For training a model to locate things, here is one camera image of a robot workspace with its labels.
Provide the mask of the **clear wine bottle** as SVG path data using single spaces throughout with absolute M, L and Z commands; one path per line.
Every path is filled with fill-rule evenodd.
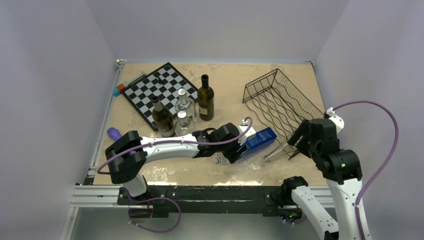
M 282 142 L 274 150 L 266 154 L 263 157 L 263 160 L 266 163 L 269 163 L 271 160 L 277 157 L 281 157 L 285 155 L 290 156 L 295 150 L 296 150 L 295 147 L 289 145 L 287 142 Z

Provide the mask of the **blue square bottle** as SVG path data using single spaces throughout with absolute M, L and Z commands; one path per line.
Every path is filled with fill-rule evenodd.
M 256 135 L 254 137 L 245 142 L 245 145 L 248 147 L 248 150 L 243 154 L 241 160 L 246 160 L 248 157 L 251 157 L 257 152 L 263 150 L 264 148 L 272 144 L 276 139 L 277 135 L 271 127 L 267 127 L 256 132 Z M 221 152 L 215 155 L 214 160 L 216 164 L 228 161 L 221 154 Z

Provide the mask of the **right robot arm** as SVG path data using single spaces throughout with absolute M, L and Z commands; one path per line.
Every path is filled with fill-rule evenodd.
M 362 169 L 357 154 L 341 149 L 337 125 L 329 118 L 303 120 L 288 141 L 313 160 L 331 192 L 336 218 L 316 199 L 306 180 L 294 176 L 283 181 L 284 205 L 296 205 L 322 240 L 370 240 L 365 209 L 360 200 Z

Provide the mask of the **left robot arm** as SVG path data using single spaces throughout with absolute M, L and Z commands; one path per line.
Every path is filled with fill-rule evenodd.
M 183 136 L 141 137 L 133 130 L 118 138 L 105 151 L 106 162 L 97 168 L 100 175 L 109 175 L 115 185 L 123 186 L 138 205 L 149 199 L 149 189 L 141 168 L 148 163 L 184 158 L 197 159 L 222 154 L 230 163 L 241 159 L 245 142 L 256 135 L 251 123 L 236 126 L 227 123 L 209 131 L 197 130 Z

